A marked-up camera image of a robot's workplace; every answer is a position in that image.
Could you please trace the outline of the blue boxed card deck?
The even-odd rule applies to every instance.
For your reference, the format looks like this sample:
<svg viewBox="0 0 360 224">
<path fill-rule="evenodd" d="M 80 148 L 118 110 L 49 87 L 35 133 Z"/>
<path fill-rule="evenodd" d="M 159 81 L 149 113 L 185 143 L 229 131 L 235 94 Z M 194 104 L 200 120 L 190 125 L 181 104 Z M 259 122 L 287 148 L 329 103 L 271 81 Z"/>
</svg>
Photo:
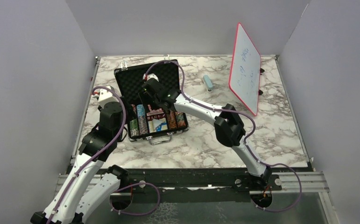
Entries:
<svg viewBox="0 0 360 224">
<path fill-rule="evenodd" d="M 149 133 L 156 133 L 168 130 L 168 124 L 166 118 L 151 119 L 148 121 Z"/>
</svg>

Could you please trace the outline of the black poker case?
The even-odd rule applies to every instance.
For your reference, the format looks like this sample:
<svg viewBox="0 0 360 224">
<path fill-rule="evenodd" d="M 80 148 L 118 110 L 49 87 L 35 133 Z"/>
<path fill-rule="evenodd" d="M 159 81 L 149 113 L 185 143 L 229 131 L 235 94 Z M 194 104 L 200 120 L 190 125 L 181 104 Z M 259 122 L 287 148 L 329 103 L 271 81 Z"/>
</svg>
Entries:
<svg viewBox="0 0 360 224">
<path fill-rule="evenodd" d="M 176 59 L 114 70 L 120 93 L 135 113 L 127 122 L 131 142 L 188 131 L 186 114 L 173 105 L 181 93 L 179 75 Z"/>
</svg>

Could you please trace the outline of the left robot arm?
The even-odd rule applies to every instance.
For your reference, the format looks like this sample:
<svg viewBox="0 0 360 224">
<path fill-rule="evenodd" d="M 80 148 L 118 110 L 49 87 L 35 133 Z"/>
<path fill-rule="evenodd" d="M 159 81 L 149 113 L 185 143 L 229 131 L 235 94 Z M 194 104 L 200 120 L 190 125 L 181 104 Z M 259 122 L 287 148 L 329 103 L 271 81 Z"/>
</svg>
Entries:
<svg viewBox="0 0 360 224">
<path fill-rule="evenodd" d="M 117 165 L 111 166 L 94 187 L 88 186 L 121 141 L 128 118 L 134 117 L 132 106 L 123 97 L 103 102 L 99 122 L 83 138 L 63 186 L 44 211 L 32 215 L 32 224 L 84 224 L 111 193 L 127 189 L 127 170 Z"/>
</svg>

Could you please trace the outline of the clear triangle card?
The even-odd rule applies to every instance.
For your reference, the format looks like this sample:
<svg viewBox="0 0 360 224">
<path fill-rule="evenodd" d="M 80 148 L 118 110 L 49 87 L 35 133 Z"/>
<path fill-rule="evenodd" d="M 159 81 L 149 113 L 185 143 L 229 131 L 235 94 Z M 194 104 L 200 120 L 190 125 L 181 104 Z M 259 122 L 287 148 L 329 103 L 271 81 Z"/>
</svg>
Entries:
<svg viewBox="0 0 360 224">
<path fill-rule="evenodd" d="M 154 130 L 155 131 L 160 131 L 161 128 L 162 128 L 162 125 L 164 124 L 164 121 L 154 119 L 154 120 L 152 120 L 152 123 L 153 123 Z"/>
</svg>

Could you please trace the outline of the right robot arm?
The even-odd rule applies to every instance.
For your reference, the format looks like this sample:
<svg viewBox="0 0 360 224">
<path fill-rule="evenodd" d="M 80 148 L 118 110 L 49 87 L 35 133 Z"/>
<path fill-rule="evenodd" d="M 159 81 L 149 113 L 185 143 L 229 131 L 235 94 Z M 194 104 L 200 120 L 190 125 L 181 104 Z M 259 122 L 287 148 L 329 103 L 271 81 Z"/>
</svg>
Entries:
<svg viewBox="0 0 360 224">
<path fill-rule="evenodd" d="M 230 147 L 240 157 L 251 175 L 251 184 L 262 190 L 270 183 L 272 169 L 262 162 L 261 157 L 250 147 L 240 115 L 231 104 L 219 106 L 194 99 L 180 89 L 164 87 L 157 79 L 150 78 L 142 84 L 139 94 L 147 108 L 161 108 L 165 112 L 182 112 L 199 118 L 215 129 L 216 139 L 225 147 Z"/>
</svg>

